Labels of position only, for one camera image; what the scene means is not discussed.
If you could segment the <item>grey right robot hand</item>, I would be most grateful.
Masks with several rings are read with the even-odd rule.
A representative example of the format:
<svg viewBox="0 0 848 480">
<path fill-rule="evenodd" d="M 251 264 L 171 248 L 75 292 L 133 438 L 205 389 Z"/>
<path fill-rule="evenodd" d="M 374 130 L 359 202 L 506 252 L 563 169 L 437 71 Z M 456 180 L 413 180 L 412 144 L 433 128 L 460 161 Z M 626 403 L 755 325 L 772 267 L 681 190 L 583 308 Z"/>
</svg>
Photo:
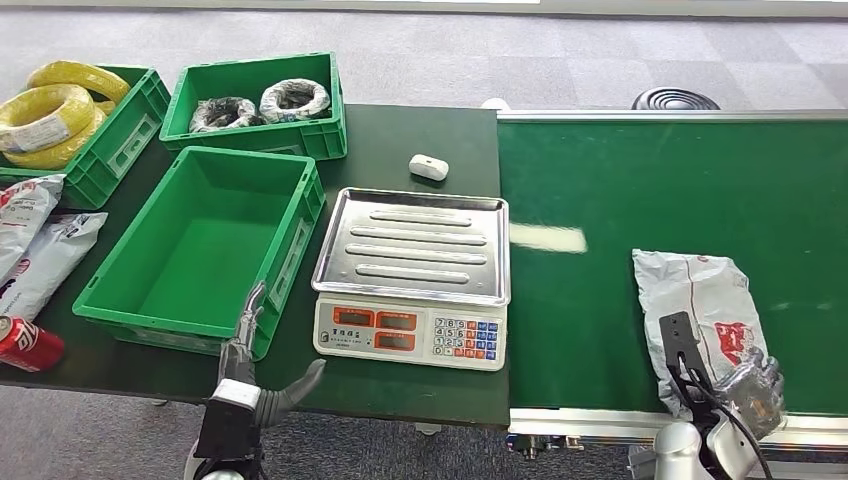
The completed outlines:
<svg viewBox="0 0 848 480">
<path fill-rule="evenodd" d="M 784 424 L 785 379 L 777 359 L 752 346 L 743 360 L 715 384 L 723 404 L 732 406 L 757 440 Z"/>
</svg>

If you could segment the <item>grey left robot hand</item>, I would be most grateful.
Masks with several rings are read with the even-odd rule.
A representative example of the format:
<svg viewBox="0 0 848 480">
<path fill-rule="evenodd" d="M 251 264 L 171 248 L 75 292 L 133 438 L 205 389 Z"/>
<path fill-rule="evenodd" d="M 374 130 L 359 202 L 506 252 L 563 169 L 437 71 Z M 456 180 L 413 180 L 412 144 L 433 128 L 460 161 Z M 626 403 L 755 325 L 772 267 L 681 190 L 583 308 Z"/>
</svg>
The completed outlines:
<svg viewBox="0 0 848 480">
<path fill-rule="evenodd" d="M 326 367 L 324 359 L 310 363 L 301 378 L 282 390 L 269 390 L 257 385 L 253 345 L 265 283 L 258 282 L 249 292 L 236 322 L 234 335 L 222 344 L 219 381 L 212 399 L 241 415 L 260 428 L 278 425 L 283 417 L 306 398 L 321 382 Z"/>
</svg>

